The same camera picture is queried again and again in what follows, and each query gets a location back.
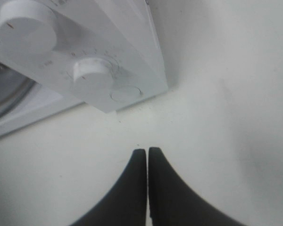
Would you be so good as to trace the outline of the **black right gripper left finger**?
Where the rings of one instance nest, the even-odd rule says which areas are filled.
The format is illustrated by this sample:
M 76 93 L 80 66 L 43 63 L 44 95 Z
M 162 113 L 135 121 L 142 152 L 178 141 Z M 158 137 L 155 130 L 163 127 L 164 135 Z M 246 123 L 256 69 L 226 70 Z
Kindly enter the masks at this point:
M 147 163 L 144 149 L 133 151 L 109 192 L 74 226 L 144 226 L 147 209 Z

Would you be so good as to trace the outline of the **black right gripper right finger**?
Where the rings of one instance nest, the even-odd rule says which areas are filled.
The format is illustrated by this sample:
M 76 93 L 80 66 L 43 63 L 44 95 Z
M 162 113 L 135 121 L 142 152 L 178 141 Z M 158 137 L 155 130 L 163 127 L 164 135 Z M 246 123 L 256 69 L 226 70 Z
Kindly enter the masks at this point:
M 149 148 L 148 186 L 154 226 L 240 226 L 197 195 L 172 168 L 162 150 Z

